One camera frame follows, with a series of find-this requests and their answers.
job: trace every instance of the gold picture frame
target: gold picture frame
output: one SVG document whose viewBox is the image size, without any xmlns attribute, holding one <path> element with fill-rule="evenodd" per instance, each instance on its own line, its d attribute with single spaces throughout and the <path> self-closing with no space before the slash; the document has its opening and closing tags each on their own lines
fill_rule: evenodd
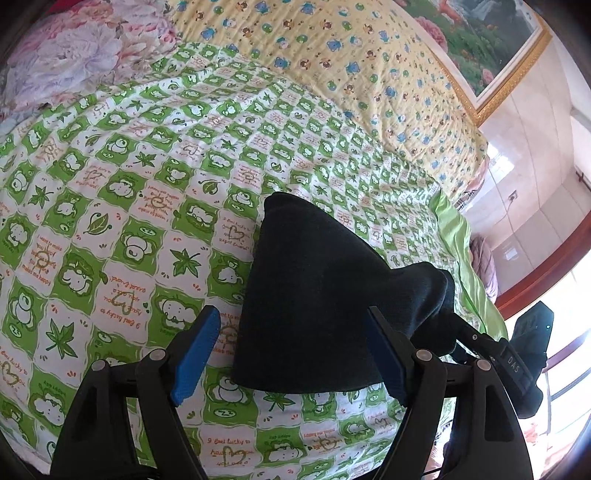
<svg viewBox="0 0 591 480">
<path fill-rule="evenodd" d="M 397 13 L 404 17 L 408 22 L 413 22 L 417 29 L 422 29 L 415 19 L 403 8 L 398 5 L 396 5 L 395 8 L 397 9 Z M 531 13 L 540 26 L 539 30 L 532 34 L 531 41 L 528 41 L 528 43 L 524 45 L 523 51 L 520 51 L 518 55 L 514 57 L 516 59 L 515 63 L 507 65 L 503 71 L 499 73 L 498 76 L 501 77 L 501 80 L 497 81 L 496 85 L 491 85 L 492 88 L 486 92 L 485 99 L 478 99 L 478 104 L 473 101 L 473 99 L 476 98 L 474 92 L 463 78 L 459 69 L 452 63 L 450 57 L 447 56 L 427 32 L 424 32 L 424 34 L 421 35 L 421 38 L 427 44 L 442 71 L 452 84 L 453 90 L 466 110 L 466 113 L 477 127 L 481 126 L 511 94 L 519 82 L 531 70 L 535 62 L 540 58 L 552 39 L 552 33 L 545 21 L 533 10 Z"/>
</svg>

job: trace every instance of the landscape painting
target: landscape painting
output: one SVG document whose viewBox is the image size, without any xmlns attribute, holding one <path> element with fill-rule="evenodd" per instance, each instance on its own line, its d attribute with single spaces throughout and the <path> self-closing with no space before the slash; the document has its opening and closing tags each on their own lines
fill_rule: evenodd
<svg viewBox="0 0 591 480">
<path fill-rule="evenodd" d="M 449 58 L 453 65 L 446 59 L 440 62 L 461 75 L 477 111 L 520 66 L 532 64 L 527 60 L 534 47 L 539 50 L 540 41 L 545 47 L 550 38 L 547 27 L 522 0 L 394 1 Z"/>
</svg>

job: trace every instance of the green fabric edge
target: green fabric edge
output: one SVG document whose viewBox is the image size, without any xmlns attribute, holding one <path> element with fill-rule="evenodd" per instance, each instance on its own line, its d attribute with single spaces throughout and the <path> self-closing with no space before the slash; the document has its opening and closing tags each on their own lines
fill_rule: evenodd
<svg viewBox="0 0 591 480">
<path fill-rule="evenodd" d="M 437 218 L 441 241 L 447 252 L 459 262 L 462 304 L 480 318 L 488 335 L 495 340 L 509 338 L 505 319 L 486 296 L 484 285 L 472 268 L 469 254 L 470 225 L 441 190 L 433 196 L 429 207 Z"/>
</svg>

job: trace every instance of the tiled wall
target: tiled wall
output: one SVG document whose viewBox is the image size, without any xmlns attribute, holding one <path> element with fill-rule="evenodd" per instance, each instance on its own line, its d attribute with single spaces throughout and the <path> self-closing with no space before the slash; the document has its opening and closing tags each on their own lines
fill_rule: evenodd
<svg viewBox="0 0 591 480">
<path fill-rule="evenodd" d="M 591 192 L 574 167 L 564 183 L 494 250 L 499 294 L 521 281 L 566 240 L 591 211 Z"/>
<path fill-rule="evenodd" d="M 496 159 L 465 216 L 493 249 L 499 293 L 548 258 L 591 210 L 591 193 L 575 175 L 577 165 L 591 178 L 588 114 L 591 89 L 553 39 L 481 127 Z"/>
<path fill-rule="evenodd" d="M 566 179 L 573 165 L 571 109 L 569 84 L 552 41 L 480 128 L 498 155 L 465 215 L 491 248 L 513 235 Z M 510 202 L 514 190 L 518 197 Z"/>
</svg>

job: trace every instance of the screw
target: screw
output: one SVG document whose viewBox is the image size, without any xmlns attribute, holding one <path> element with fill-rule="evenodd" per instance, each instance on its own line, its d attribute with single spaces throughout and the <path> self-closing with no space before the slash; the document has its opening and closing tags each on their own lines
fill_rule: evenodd
<svg viewBox="0 0 591 480">
<path fill-rule="evenodd" d="M 433 354 L 429 350 L 417 350 L 417 358 L 423 362 L 428 362 L 433 358 Z"/>
<path fill-rule="evenodd" d="M 103 370 L 105 365 L 106 362 L 104 360 L 95 360 L 94 362 L 92 362 L 90 368 L 93 369 L 95 372 L 98 372 L 100 370 Z"/>
<path fill-rule="evenodd" d="M 157 348 L 156 350 L 152 350 L 150 352 L 150 360 L 158 361 L 162 360 L 166 356 L 166 350 L 162 348 Z"/>
<path fill-rule="evenodd" d="M 476 362 L 478 368 L 488 372 L 491 369 L 491 363 L 488 360 L 483 360 L 482 358 Z"/>
</svg>

